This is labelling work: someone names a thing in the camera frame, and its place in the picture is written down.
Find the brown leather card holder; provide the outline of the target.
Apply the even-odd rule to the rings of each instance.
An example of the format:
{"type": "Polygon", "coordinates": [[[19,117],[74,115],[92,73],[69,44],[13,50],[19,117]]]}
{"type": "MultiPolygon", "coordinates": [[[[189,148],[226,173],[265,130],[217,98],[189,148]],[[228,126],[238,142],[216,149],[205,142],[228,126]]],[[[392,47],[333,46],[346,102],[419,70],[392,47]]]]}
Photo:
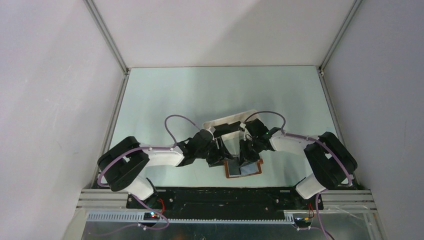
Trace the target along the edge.
{"type": "Polygon", "coordinates": [[[263,159],[261,158],[257,162],[249,163],[248,165],[245,165],[245,166],[240,166],[241,174],[231,177],[228,174],[227,161],[228,160],[224,161],[225,176],[227,179],[235,179],[235,178],[243,178],[248,176],[260,175],[262,173],[261,165],[264,163],[263,159]]]}

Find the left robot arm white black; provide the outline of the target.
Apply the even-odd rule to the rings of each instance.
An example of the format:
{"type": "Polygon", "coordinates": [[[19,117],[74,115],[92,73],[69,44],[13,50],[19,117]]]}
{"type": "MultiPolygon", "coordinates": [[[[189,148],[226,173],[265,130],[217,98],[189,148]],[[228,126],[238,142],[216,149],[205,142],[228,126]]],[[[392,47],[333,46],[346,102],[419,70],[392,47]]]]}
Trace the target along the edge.
{"type": "Polygon", "coordinates": [[[152,181],[141,175],[144,168],[185,167],[197,159],[215,167],[232,157],[223,141],[206,129],[171,146],[142,145],[134,136],[128,136],[98,159],[97,184],[113,192],[125,191],[145,208],[153,208],[158,202],[158,192],[152,181]]]}

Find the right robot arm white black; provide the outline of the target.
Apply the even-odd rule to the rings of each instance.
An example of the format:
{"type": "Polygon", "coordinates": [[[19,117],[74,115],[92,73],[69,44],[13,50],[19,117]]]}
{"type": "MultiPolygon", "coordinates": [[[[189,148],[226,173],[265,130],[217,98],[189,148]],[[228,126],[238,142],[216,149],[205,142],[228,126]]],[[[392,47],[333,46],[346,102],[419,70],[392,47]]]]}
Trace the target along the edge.
{"type": "Polygon", "coordinates": [[[269,129],[259,119],[242,122],[239,129],[243,132],[240,152],[245,161],[256,160],[263,151],[287,152],[307,159],[312,173],[295,185],[290,196],[297,209],[304,209],[311,197],[338,187],[344,180],[352,184],[351,175],[358,163],[332,132],[314,136],[294,134],[280,127],[269,129]]]}

